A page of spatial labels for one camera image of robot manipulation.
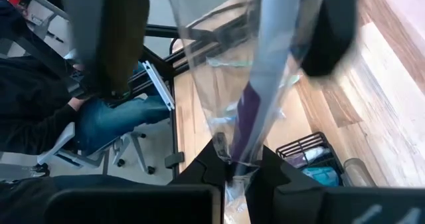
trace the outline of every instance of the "blue clothing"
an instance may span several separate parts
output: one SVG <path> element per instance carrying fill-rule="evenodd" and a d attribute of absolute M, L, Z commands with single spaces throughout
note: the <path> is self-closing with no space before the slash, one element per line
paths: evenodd
<path fill-rule="evenodd" d="M 93 98 L 78 113 L 74 143 L 84 155 L 90 155 L 140 124 L 154 124 L 168 117 L 169 110 L 160 96 L 135 98 L 116 108 Z"/>

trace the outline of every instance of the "purple fabric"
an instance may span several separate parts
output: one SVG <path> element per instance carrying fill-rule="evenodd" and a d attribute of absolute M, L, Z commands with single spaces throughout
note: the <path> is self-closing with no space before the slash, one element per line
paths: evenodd
<path fill-rule="evenodd" d="M 261 100 L 250 83 L 246 85 L 242 97 L 243 102 L 241 99 L 238 103 L 238 116 L 236 117 L 230 155 L 233 161 L 249 162 L 250 157 L 246 157 L 245 160 L 241 158 L 242 153 L 247 148 Z"/>

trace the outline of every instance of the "office chair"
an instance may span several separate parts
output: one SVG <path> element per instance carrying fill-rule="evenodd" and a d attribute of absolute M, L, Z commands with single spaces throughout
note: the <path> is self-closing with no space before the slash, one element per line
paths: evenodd
<path fill-rule="evenodd" d="M 62 163 L 65 163 L 74 168 L 98 168 L 104 159 L 106 151 L 110 148 L 114 151 L 113 164 L 121 167 L 125 164 L 125 161 L 121 159 L 122 154 L 125 152 L 127 147 L 131 144 L 136 150 L 137 159 L 139 161 L 140 168 L 149 175 L 155 173 L 155 168 L 152 166 L 147 166 L 145 158 L 140 148 L 140 138 L 146 138 L 145 134 L 139 134 L 137 132 L 129 132 L 124 134 L 121 137 L 112 140 L 108 144 L 101 147 L 99 150 L 85 156 L 83 153 L 79 154 L 64 149 L 64 145 L 69 142 L 75 136 L 75 123 L 71 122 L 65 127 L 64 131 L 61 133 L 59 138 L 56 140 L 54 147 L 37 156 L 37 163 L 43 165 L 52 159 L 60 160 Z"/>

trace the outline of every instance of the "light wood surface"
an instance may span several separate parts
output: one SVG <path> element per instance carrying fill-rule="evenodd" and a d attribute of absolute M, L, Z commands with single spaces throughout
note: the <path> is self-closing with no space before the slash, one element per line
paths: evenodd
<path fill-rule="evenodd" d="M 414 1 L 415 6 L 425 3 Z M 282 102 L 286 118 L 276 120 L 266 138 L 270 149 L 322 131 L 342 162 L 361 158 L 379 186 L 425 184 L 425 18 L 419 17 L 420 8 L 406 11 L 409 4 L 413 2 L 359 0 L 357 42 L 335 76 L 319 81 L 302 76 L 292 87 Z M 237 15 L 217 15 L 203 28 L 214 29 Z M 246 45 L 223 55 L 243 56 Z M 221 80 L 218 89 L 226 88 L 227 75 L 243 72 L 236 69 L 204 80 Z M 175 78 L 175 97 L 179 151 L 186 160 L 180 165 L 183 171 L 211 133 L 190 72 Z M 211 92 L 209 102 L 217 98 Z"/>

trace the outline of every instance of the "clear plastic bag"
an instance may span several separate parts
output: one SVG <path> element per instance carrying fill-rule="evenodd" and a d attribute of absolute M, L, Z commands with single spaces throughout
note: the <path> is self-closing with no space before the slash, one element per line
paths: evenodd
<path fill-rule="evenodd" d="M 214 147 L 223 161 L 240 164 L 237 179 L 259 167 L 321 1 L 170 0 L 210 131 L 226 137 Z"/>

